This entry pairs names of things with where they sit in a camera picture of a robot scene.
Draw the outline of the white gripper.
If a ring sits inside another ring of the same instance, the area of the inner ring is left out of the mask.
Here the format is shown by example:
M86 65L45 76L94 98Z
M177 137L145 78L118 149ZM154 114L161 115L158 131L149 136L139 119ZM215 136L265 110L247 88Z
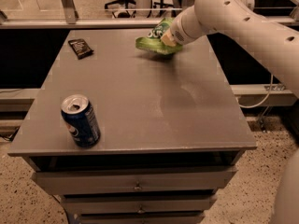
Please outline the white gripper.
M177 42L186 45L200 36L200 23L197 20L193 8L187 8L180 12L173 20L170 29L167 29L161 37L162 42L174 47Z

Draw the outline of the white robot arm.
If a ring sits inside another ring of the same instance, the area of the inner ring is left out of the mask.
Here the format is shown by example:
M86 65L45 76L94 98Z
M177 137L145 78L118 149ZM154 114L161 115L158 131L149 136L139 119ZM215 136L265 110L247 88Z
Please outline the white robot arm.
M195 0L171 24L172 42L188 44L219 32L282 82L299 92L298 33L252 11L254 0ZM238 174L199 224L298 224L298 108L277 108L260 127L246 113L257 141Z

